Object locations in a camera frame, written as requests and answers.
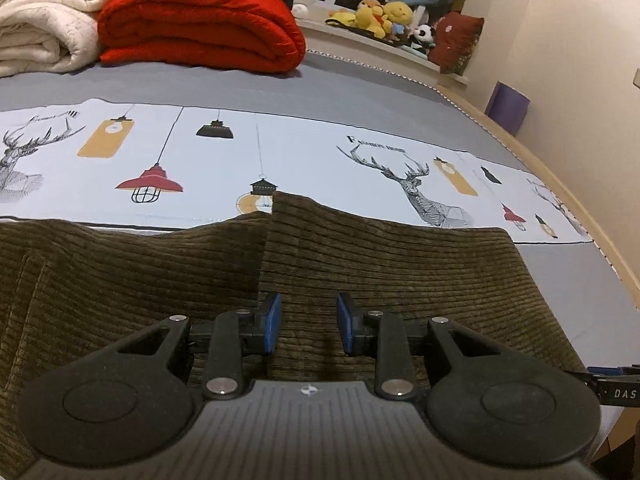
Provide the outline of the dark olive corduroy pants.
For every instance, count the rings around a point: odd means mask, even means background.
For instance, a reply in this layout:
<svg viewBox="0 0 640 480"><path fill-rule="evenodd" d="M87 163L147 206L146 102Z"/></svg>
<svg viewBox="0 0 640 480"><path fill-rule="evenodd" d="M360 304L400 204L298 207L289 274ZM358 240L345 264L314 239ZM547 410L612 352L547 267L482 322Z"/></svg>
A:
<svg viewBox="0 0 640 480"><path fill-rule="evenodd" d="M282 297L271 379L369 379L344 355L336 297L406 320L452 320L561 370L581 370L503 230L444 230L374 220L278 194L272 211L158 235L61 220L1 227L1 473L34 456L17 428L25 385L137 330L195 322Z"/></svg>

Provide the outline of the grey printed bed sheet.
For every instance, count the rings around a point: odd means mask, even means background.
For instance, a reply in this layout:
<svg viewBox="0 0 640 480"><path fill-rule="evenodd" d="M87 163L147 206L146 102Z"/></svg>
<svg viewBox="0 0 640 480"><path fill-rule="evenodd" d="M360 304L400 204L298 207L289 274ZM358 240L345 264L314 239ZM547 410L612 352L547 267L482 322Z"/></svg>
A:
<svg viewBox="0 0 640 480"><path fill-rule="evenodd" d="M517 250L592 242L437 90L324 55L284 77L156 63L13 76L1 153L1 226L158 235L266 214L284 193L406 226L497 228ZM370 359L371 378L271 379L276 346L243 359L242 396L209 400L216 318L163 318L25 385L15 414L34 458L14 479L591 477L621 406L570 372L601 365L561 370L446 316L394 314L418 381L410 400L374 393L375 360L344 352L337 321L344 355Z"/></svg>

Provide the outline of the purple rolled yoga mat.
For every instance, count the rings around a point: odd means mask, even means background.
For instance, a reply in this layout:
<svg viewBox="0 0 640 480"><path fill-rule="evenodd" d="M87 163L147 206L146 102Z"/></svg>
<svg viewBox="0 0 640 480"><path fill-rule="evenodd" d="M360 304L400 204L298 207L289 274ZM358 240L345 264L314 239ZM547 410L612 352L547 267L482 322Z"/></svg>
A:
<svg viewBox="0 0 640 480"><path fill-rule="evenodd" d="M485 108L485 115L515 136L526 117L530 99L518 90L497 81Z"/></svg>

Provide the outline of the panda plush toy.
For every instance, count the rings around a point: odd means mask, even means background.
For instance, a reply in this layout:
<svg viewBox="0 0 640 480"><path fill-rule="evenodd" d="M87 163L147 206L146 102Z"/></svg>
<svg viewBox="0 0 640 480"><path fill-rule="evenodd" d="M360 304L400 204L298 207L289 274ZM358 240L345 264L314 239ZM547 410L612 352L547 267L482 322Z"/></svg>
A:
<svg viewBox="0 0 640 480"><path fill-rule="evenodd" d="M434 32L429 24L422 24L413 29L409 47L425 55L435 47Z"/></svg>

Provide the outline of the dark red cushion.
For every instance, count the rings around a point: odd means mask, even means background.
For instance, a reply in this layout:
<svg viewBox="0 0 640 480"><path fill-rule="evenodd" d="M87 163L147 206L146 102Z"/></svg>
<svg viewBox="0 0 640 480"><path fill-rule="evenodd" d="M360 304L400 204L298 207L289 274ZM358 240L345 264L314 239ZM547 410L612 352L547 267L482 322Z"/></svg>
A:
<svg viewBox="0 0 640 480"><path fill-rule="evenodd" d="M463 74L484 25L484 18L459 12L449 12L435 23L435 45L427 57L439 67L439 73Z"/></svg>

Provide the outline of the yellow bear plush toy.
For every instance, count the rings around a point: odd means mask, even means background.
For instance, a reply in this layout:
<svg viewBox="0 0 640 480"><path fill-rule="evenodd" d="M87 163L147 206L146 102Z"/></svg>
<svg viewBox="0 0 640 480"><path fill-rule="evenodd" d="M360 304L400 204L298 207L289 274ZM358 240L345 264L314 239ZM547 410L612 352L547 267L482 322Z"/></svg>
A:
<svg viewBox="0 0 640 480"><path fill-rule="evenodd" d="M394 46L408 38L412 21L413 10L402 1L361 0L355 11L334 11L324 22Z"/></svg>

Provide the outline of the red folded quilt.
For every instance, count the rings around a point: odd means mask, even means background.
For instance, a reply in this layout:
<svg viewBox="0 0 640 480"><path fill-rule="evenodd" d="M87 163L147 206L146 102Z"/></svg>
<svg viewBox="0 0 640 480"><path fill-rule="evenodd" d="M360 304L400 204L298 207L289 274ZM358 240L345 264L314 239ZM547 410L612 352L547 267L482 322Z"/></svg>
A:
<svg viewBox="0 0 640 480"><path fill-rule="evenodd" d="M99 14L98 35L104 65L163 62L286 74L307 50L282 0L110 0Z"/></svg>

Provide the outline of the cream folded fleece blanket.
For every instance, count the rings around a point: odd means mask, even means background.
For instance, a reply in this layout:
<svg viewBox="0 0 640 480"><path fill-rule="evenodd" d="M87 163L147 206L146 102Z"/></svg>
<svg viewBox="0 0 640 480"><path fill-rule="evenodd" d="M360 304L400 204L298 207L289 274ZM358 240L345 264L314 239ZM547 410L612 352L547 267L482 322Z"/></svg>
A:
<svg viewBox="0 0 640 480"><path fill-rule="evenodd" d="M1 75L73 73L100 55L108 0L1 0Z"/></svg>

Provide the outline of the wooden bed frame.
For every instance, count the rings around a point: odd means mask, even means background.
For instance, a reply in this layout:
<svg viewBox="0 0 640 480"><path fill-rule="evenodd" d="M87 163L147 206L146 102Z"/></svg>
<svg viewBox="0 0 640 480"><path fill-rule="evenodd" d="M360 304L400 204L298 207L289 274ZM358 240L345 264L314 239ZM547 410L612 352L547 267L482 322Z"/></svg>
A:
<svg viewBox="0 0 640 480"><path fill-rule="evenodd" d="M637 364L637 274L588 209L539 157L462 96L442 84L436 89L541 178L590 234L590 244L518 246L542 296L579 356L591 365Z"/></svg>

